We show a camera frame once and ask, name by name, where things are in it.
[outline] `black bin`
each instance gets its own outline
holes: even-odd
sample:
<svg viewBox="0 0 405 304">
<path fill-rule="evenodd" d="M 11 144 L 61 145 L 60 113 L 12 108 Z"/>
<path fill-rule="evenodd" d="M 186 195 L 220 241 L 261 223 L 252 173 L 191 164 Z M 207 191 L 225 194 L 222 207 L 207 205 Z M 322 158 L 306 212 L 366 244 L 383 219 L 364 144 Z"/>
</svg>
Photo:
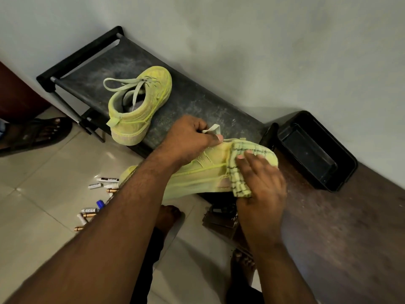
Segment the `black bin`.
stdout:
<svg viewBox="0 0 405 304">
<path fill-rule="evenodd" d="M 317 188 L 337 192 L 357 169 L 356 158 L 307 111 L 282 125 L 276 147 Z"/>
</svg>

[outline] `forearm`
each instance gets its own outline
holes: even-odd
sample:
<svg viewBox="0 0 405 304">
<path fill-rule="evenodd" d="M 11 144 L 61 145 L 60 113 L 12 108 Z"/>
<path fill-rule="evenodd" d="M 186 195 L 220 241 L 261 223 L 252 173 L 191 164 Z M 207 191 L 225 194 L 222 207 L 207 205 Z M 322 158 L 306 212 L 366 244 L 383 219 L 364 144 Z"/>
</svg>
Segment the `forearm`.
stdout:
<svg viewBox="0 0 405 304">
<path fill-rule="evenodd" d="M 316 304 L 284 244 L 275 244 L 266 252 L 253 250 L 253 256 L 266 303 Z"/>
<path fill-rule="evenodd" d="M 86 228 L 8 303 L 129 303 L 176 164 L 152 153 Z"/>
</svg>

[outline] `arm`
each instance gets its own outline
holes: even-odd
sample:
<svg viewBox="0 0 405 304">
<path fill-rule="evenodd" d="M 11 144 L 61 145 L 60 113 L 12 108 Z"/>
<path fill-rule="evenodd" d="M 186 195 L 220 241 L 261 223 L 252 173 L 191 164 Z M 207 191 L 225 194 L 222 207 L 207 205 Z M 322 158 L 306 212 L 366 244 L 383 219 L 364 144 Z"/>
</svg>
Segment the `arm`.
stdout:
<svg viewBox="0 0 405 304">
<path fill-rule="evenodd" d="M 179 119 L 94 221 L 8 299 L 14 303 L 129 303 L 171 175 L 222 136 Z"/>
<path fill-rule="evenodd" d="M 315 297 L 281 240 L 281 217 L 287 196 L 281 172 L 261 156 L 237 158 L 239 170 L 252 191 L 236 205 L 249 243 L 266 303 L 313 303 Z"/>
</svg>

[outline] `fingernail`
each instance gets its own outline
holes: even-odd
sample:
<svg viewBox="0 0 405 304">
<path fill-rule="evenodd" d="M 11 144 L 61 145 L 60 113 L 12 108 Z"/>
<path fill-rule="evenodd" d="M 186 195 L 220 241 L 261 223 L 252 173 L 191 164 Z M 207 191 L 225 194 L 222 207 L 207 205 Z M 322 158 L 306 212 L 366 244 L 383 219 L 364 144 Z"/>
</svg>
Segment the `fingernail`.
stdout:
<svg viewBox="0 0 405 304">
<path fill-rule="evenodd" d="M 220 142 L 224 141 L 224 136 L 221 134 L 216 134 L 217 138 L 220 140 Z"/>
</svg>

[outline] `shoelace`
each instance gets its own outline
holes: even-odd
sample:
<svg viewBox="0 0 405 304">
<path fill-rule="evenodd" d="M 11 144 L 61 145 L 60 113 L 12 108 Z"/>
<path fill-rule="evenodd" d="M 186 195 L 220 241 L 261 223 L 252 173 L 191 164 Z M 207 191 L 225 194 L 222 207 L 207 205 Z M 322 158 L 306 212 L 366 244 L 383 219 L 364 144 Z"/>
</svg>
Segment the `shoelace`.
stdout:
<svg viewBox="0 0 405 304">
<path fill-rule="evenodd" d="M 117 81 L 121 82 L 122 86 L 117 88 L 110 88 L 106 85 L 107 81 Z M 104 87 L 108 91 L 124 91 L 129 90 L 131 88 L 135 88 L 134 90 L 127 91 L 122 99 L 122 105 L 125 106 L 127 104 L 128 98 L 132 95 L 132 111 L 135 109 L 136 98 L 138 94 L 143 94 L 143 91 L 140 89 L 144 84 L 152 84 L 153 82 L 159 82 L 156 78 L 152 78 L 150 76 L 145 76 L 139 79 L 114 79 L 114 78 L 106 78 L 103 81 Z"/>
</svg>

